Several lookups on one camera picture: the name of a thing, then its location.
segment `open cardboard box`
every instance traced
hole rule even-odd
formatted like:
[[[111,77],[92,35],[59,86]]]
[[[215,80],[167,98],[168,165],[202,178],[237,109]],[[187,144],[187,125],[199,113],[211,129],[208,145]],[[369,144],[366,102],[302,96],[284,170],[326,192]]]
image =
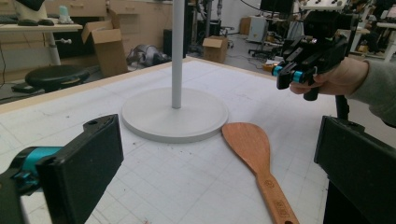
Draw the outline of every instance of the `open cardboard box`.
[[[212,35],[204,39],[204,59],[215,63],[224,63],[228,48],[228,38]]]
[[[85,24],[81,37],[85,44],[90,38],[104,77],[128,72],[122,45],[120,21],[110,10],[111,21],[94,21]]]

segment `wooden spatula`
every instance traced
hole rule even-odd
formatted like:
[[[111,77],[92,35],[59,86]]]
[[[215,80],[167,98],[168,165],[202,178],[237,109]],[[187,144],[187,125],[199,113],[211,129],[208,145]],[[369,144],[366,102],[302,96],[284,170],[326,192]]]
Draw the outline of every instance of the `wooden spatula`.
[[[247,164],[256,176],[262,196],[276,224],[299,223],[270,171],[270,144],[267,134],[251,123],[228,123],[222,133],[231,149]]]

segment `spatula handle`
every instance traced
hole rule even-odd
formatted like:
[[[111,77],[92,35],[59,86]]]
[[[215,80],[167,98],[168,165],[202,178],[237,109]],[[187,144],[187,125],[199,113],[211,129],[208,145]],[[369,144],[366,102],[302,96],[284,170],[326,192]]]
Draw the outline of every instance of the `spatula handle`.
[[[271,212],[274,223],[299,223],[276,179],[271,174],[257,175],[256,178],[259,188],[262,191],[262,196],[265,199],[265,203]]]

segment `black stool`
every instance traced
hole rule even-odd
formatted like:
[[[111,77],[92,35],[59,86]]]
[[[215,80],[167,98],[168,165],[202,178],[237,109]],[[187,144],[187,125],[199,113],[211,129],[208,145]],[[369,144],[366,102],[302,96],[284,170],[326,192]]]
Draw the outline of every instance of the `black stool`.
[[[51,92],[82,84],[89,76],[90,73],[82,66],[53,65],[29,72],[25,82],[44,89],[45,92]]]

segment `gray sleeve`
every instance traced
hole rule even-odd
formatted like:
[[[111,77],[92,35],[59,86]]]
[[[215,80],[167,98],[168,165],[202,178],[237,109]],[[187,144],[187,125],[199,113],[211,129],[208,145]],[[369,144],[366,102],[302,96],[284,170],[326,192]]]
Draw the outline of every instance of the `gray sleeve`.
[[[347,98],[366,103],[374,115],[396,126],[396,64],[366,62],[369,64],[367,78]]]

